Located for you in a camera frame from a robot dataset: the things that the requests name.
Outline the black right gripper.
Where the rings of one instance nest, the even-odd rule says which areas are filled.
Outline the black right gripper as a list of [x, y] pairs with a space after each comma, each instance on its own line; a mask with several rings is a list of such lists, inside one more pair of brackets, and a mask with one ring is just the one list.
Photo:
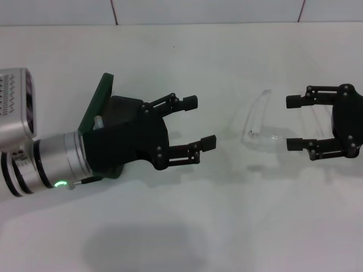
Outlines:
[[310, 160], [356, 158], [362, 146], [362, 95], [351, 84], [307, 86], [304, 96], [286, 97], [288, 109], [313, 105], [333, 105], [332, 128], [335, 138], [288, 138], [288, 151], [307, 150]]

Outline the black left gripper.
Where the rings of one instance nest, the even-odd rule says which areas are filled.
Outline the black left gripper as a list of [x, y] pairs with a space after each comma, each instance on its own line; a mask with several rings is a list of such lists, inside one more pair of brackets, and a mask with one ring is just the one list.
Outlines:
[[198, 98], [195, 95], [179, 99], [171, 93], [149, 103], [111, 96], [102, 115], [104, 127], [82, 135], [86, 160], [92, 173], [106, 176], [136, 160], [146, 160], [159, 171], [168, 167], [199, 164], [202, 152], [216, 148], [216, 136], [169, 146], [168, 132], [162, 117], [197, 107]]

